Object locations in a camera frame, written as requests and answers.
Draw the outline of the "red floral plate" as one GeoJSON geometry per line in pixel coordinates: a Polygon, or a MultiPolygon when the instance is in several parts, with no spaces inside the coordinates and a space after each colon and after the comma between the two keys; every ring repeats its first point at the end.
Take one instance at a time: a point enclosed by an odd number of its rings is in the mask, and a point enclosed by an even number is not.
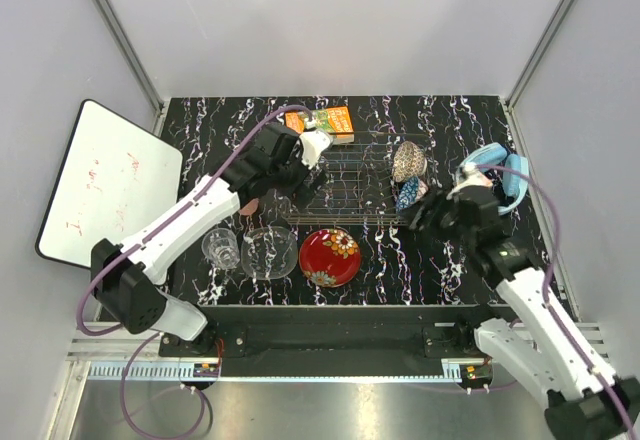
{"type": "Polygon", "coordinates": [[[346,230],[326,228],[312,232],[302,243],[298,264],[307,279],[322,288],[337,288],[360,271],[361,249],[346,230]]]}

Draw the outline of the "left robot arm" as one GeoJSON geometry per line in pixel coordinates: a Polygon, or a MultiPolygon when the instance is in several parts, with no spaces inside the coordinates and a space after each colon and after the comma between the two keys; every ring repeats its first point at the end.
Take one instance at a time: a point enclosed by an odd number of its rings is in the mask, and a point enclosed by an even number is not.
{"type": "Polygon", "coordinates": [[[278,124],[260,128],[219,169],[150,225],[119,244],[103,239],[91,250],[91,295],[131,334],[168,333],[196,356],[215,346],[216,332],[194,304],[160,289],[168,268],[209,230],[271,190],[307,202],[306,182],[333,143],[322,130],[297,133],[278,124]]]}

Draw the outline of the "blue patterned bowl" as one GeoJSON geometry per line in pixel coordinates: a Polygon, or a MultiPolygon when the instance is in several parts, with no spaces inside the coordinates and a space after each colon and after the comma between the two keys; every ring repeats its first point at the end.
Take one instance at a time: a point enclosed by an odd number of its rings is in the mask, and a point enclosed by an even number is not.
{"type": "Polygon", "coordinates": [[[418,176],[410,177],[401,187],[396,200],[396,210],[402,211],[417,203],[429,190],[418,176]]]}

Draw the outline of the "pink plastic cup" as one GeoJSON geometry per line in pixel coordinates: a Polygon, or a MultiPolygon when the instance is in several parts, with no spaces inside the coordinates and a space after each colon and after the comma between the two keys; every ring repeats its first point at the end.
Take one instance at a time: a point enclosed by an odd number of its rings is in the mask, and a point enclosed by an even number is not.
{"type": "Polygon", "coordinates": [[[239,210],[241,216],[252,216],[256,213],[259,207],[259,200],[253,199],[249,201],[243,208],[239,210]]]}

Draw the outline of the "brown patterned bowl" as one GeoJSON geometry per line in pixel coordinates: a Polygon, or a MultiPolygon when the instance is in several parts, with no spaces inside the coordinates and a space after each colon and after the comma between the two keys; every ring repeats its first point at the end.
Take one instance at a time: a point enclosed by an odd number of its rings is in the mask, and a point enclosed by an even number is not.
{"type": "Polygon", "coordinates": [[[426,167],[426,157],[421,148],[411,141],[405,141],[394,154],[392,178],[396,183],[404,183],[413,176],[423,176],[426,167]]]}

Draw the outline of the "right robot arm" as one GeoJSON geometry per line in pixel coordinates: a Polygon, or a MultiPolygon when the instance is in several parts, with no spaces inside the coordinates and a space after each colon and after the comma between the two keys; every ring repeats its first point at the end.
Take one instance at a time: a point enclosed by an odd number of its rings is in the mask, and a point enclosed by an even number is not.
{"type": "Polygon", "coordinates": [[[431,192],[400,213],[411,230],[460,243],[472,268],[531,337],[525,341],[481,305],[454,331],[455,347],[501,364],[538,402],[554,438],[635,438],[638,379],[621,377],[587,341],[535,257],[509,233],[498,206],[490,188],[466,186],[452,194],[431,192]]]}

